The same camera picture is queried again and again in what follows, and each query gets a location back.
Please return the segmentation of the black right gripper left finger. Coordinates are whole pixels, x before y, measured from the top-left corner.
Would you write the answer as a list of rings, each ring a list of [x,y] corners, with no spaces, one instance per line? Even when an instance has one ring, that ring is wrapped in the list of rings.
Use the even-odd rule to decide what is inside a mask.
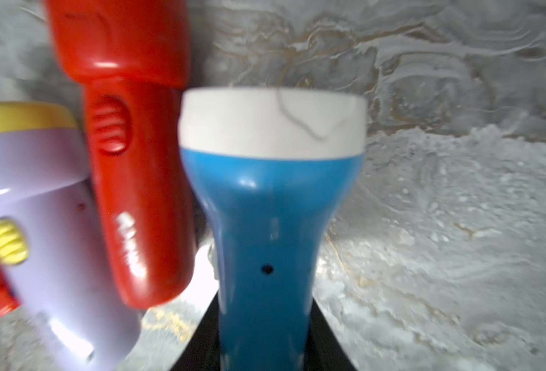
[[[199,326],[170,371],[220,371],[218,320],[218,295],[214,295]]]

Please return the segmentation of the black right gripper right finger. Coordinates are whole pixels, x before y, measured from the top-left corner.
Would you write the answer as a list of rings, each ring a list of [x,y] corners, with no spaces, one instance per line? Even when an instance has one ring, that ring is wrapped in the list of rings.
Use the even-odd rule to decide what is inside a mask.
[[[307,338],[308,371],[356,371],[316,301],[310,313]]]

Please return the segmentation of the blue flashlight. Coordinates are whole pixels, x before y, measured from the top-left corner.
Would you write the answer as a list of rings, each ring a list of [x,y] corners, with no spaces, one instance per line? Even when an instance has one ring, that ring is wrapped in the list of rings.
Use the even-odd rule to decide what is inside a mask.
[[[217,252],[221,369],[303,369],[319,246],[359,175],[366,131],[356,94],[183,95],[181,159]]]

